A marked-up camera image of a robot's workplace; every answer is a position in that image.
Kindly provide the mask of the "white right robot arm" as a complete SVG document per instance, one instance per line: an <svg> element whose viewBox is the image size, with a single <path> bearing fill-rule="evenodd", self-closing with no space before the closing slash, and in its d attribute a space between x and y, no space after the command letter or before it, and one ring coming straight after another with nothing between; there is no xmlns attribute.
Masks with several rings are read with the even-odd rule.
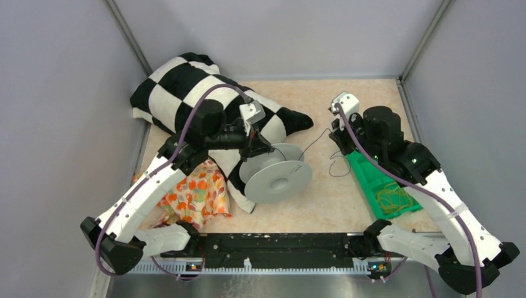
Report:
<svg viewBox="0 0 526 298"><path fill-rule="evenodd" d="M502 242L478 221L450 185L436 157L423 144L404 138L400 116L385 106L363 114L340 105L330 138L342 153L360 152L379 171L393 179L431 216L443 239L420 236L388 220L376 220L365 230L363 246L372 256L397 253L436 271L458 293L481 297L484 287L520 251Z"/></svg>

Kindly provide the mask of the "grey plastic cable spool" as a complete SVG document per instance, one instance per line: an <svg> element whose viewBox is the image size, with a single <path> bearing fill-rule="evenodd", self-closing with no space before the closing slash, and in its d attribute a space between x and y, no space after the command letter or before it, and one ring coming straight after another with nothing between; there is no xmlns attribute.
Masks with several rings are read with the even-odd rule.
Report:
<svg viewBox="0 0 526 298"><path fill-rule="evenodd" d="M239 169L244 193L256 204L271 204L298 195L313 177L303 150L291 143L276 143L274 151L247 159Z"/></svg>

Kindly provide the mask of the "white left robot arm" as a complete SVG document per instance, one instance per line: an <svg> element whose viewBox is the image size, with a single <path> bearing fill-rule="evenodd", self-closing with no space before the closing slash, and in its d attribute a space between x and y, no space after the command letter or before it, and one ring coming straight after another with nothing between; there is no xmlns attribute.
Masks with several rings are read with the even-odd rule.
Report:
<svg viewBox="0 0 526 298"><path fill-rule="evenodd" d="M196 254L198 232L187 222L180 220L151 230L138 227L172 187L208 158L210 150L238 150L243 161L273 151L258 128L257 123L265 117L261 104L248 99L239 111L238 123L227 127L220 102L198 100L183 129L166 140L130 189L100 216L86 217L81 222L81 230L104 274L123 275L142 259L167 251L187 257Z"/></svg>

